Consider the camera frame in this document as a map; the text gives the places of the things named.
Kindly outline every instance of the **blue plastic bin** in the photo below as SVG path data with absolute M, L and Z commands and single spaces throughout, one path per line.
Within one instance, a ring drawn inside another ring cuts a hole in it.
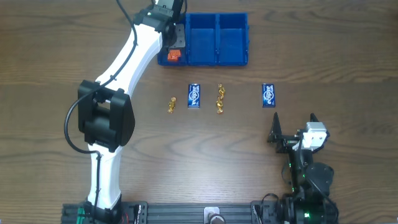
M 185 48 L 178 62 L 158 54 L 159 65 L 247 65 L 249 26 L 246 13 L 189 13 L 185 17 Z

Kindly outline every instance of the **white mount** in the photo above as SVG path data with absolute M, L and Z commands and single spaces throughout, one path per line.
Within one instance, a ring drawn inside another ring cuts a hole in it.
M 155 28 L 141 24 L 135 26 L 137 31 L 137 47 L 132 54 L 128 63 L 121 70 L 119 75 L 109 83 L 106 88 L 111 90 L 123 89 L 124 93 L 131 98 L 132 93 L 140 79 L 142 73 L 148 63 L 154 58 L 162 48 L 162 33 L 156 32 Z M 104 83 L 108 81 L 111 75 L 121 67 L 123 62 L 129 55 L 134 42 L 134 33 L 131 30 L 130 37 L 126 44 L 116 57 L 111 66 L 97 79 L 96 82 Z M 99 166 L 99 194 L 98 194 L 98 208 L 112 209 L 118 202 L 121 191 L 119 188 L 119 170 L 123 147 L 119 146 L 115 152 L 109 152 L 107 147 L 98 144 L 88 145 L 90 151 L 99 151 L 102 155 Z M 91 190 L 88 195 L 88 201 L 94 205 L 96 195 L 96 168 L 97 168 L 97 154 L 91 154 Z

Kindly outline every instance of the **black joint cover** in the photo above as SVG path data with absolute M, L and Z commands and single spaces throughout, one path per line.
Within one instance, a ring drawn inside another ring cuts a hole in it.
M 83 80 L 78 90 L 78 98 L 99 85 Z M 106 100 L 110 101 L 110 109 L 100 106 Z M 110 152 L 128 143 L 135 123 L 130 96 L 122 89 L 114 91 L 101 88 L 78 104 L 79 131 L 85 134 L 85 141 L 88 144 L 97 143 L 108 147 Z

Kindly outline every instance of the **wood grain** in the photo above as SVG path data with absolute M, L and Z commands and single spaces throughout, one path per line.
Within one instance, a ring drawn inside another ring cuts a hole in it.
M 125 1 L 131 13 L 149 1 Z M 247 12 L 249 65 L 164 68 L 153 60 L 132 98 L 136 129 L 124 151 L 124 200 L 250 202 L 289 192 L 286 156 L 266 143 L 272 115 L 293 134 L 314 112 L 331 138 L 315 160 L 335 170 L 340 223 L 398 217 L 398 1 L 201 0 L 190 12 Z M 62 125 L 82 79 L 121 50 L 128 23 L 114 1 L 0 1 L 0 220 L 59 223 L 62 203 L 90 189 L 90 159 Z M 184 103 L 201 83 L 202 106 Z M 226 88 L 216 114 L 217 84 Z M 261 83 L 277 107 L 263 109 Z M 167 103 L 178 98 L 175 113 Z M 70 132 L 85 147 L 76 115 Z

